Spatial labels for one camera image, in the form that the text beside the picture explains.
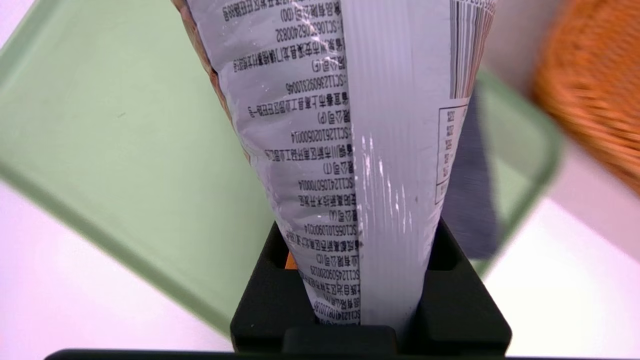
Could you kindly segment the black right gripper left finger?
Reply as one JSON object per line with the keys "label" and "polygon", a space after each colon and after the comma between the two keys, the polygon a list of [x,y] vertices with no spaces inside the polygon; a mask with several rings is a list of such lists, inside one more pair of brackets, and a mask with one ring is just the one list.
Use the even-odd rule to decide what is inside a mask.
{"label": "black right gripper left finger", "polygon": [[279,353],[285,333],[317,325],[297,269],[286,269],[290,251],[272,224],[230,323],[237,353]]}

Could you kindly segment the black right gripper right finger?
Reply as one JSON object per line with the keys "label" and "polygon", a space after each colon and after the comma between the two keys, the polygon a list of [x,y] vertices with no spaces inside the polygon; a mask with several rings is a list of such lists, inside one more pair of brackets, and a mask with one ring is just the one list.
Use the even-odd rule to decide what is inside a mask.
{"label": "black right gripper right finger", "polygon": [[410,356],[503,356],[512,329],[447,224],[436,226],[422,297],[400,342]]}

